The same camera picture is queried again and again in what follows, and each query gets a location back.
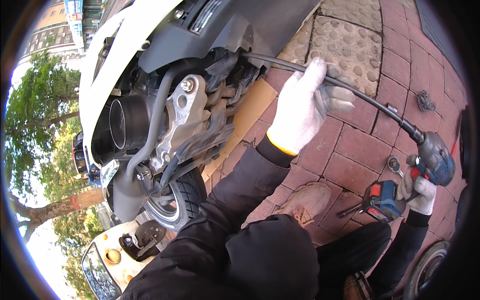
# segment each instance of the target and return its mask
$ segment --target glove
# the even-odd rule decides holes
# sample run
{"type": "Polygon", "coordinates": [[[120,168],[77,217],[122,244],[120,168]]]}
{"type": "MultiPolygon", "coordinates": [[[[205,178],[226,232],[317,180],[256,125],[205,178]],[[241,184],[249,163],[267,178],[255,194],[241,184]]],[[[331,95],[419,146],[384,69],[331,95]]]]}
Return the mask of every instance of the glove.
{"type": "Polygon", "coordinates": [[[412,195],[412,190],[415,189],[419,195],[411,200],[408,205],[410,209],[426,216],[430,216],[433,210],[433,202],[437,194],[437,187],[422,176],[418,176],[415,180],[410,175],[410,170],[413,167],[408,167],[405,172],[402,182],[398,186],[396,199],[408,199],[412,195]]]}
{"type": "Polygon", "coordinates": [[[295,156],[318,133],[328,112],[354,108],[351,91],[323,84],[325,74],[353,85],[353,79],[340,75],[340,69],[314,58],[305,74],[295,72],[285,82],[272,126],[267,131],[270,142],[284,153],[295,156]]]}

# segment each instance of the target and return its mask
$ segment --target cardboard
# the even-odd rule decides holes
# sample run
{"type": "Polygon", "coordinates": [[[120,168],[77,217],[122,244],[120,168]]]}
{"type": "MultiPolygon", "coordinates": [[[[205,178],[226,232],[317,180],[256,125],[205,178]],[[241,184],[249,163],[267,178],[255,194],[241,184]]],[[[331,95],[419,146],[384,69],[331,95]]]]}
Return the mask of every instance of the cardboard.
{"type": "Polygon", "coordinates": [[[210,176],[212,176],[213,172],[221,166],[223,161],[233,151],[237,144],[240,143],[270,103],[272,103],[276,95],[276,91],[263,79],[256,81],[249,88],[247,99],[245,99],[240,111],[233,119],[235,130],[232,136],[220,152],[220,157],[216,160],[212,160],[210,164],[205,166],[202,173],[204,182],[206,182],[210,176]]]}

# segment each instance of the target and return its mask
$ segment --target shoelace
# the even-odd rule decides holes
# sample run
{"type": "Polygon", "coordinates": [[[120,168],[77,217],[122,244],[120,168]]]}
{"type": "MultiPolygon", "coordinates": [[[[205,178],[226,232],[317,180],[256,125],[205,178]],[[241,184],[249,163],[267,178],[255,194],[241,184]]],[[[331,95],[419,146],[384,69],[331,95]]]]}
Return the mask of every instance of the shoelace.
{"type": "Polygon", "coordinates": [[[305,209],[305,207],[302,209],[301,213],[293,213],[293,217],[297,222],[302,226],[302,228],[305,228],[308,224],[313,222],[313,216],[312,214],[305,209]]]}

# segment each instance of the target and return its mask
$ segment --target pants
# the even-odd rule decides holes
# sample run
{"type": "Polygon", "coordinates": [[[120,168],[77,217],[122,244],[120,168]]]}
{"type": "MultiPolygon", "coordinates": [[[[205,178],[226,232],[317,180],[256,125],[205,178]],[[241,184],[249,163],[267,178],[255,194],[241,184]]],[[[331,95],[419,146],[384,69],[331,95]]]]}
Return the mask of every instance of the pants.
{"type": "Polygon", "coordinates": [[[373,222],[315,248],[294,218],[269,216],[229,237],[225,280],[251,299],[342,299],[347,276],[367,273],[390,236],[373,222]]]}

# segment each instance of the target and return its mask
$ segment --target sneaker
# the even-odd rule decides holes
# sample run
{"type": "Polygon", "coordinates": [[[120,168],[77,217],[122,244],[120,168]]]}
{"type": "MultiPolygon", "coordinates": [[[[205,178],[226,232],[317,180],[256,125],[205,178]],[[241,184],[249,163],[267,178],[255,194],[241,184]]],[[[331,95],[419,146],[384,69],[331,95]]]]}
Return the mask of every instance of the sneaker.
{"type": "Polygon", "coordinates": [[[313,217],[321,213],[332,195],[332,190],[323,182],[310,182],[302,185],[288,198],[275,215],[286,214],[294,217],[305,228],[313,222],[313,217]]]}

